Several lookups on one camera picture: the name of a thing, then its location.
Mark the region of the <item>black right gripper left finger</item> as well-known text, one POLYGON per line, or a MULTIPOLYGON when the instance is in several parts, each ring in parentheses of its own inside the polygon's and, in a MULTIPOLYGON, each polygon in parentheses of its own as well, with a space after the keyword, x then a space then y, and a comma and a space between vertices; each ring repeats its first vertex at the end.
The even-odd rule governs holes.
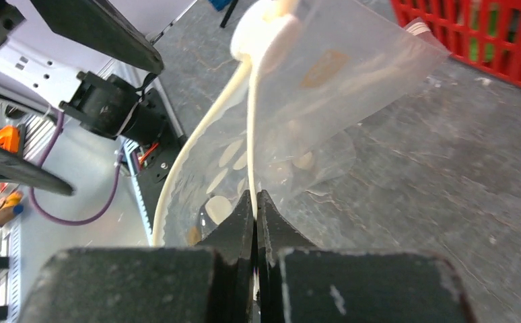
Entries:
POLYGON ((228 218, 198 245, 214 251, 207 322, 249 322, 253 299, 255 220, 245 190, 228 218))

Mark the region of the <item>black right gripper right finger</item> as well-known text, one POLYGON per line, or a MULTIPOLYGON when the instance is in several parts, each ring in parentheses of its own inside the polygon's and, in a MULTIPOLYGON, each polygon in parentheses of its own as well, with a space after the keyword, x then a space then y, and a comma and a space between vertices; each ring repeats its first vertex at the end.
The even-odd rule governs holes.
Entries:
POLYGON ((315 246, 278 211, 266 190, 257 194, 257 268, 261 322, 283 322, 284 302, 278 251, 283 248, 315 246))

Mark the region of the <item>clear zip top bag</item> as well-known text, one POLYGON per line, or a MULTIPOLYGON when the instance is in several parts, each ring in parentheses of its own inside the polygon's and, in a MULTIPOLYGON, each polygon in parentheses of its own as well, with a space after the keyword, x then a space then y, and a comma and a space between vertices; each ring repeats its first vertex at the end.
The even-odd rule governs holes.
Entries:
POLYGON ((162 186, 154 246, 191 246, 243 192, 277 207, 345 174, 346 129, 413 91, 449 55, 421 19, 400 27, 358 1, 257 1, 234 30, 238 66, 162 186))

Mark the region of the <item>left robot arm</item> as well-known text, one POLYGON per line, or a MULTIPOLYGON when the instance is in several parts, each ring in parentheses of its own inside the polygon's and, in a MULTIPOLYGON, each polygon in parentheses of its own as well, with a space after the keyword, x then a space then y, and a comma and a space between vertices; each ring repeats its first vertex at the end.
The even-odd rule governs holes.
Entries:
MULTIPOLYGON (((0 1, 0 77, 61 109, 95 135, 156 145, 158 161, 172 164, 183 141, 174 114, 151 87, 164 69, 158 51, 108 1, 34 1, 33 7, 55 34, 142 69, 147 76, 141 85, 117 75, 100 77, 16 41, 12 34, 25 18, 14 5, 0 1)), ((0 98, 24 107, 31 102, 1 84, 0 98)))

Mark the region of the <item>red plastic basket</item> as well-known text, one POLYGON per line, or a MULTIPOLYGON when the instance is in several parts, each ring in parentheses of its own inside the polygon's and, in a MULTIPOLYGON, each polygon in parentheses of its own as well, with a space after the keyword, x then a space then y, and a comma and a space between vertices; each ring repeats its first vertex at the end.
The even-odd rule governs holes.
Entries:
POLYGON ((397 22, 423 20, 458 61, 521 87, 521 1, 392 1, 397 22))

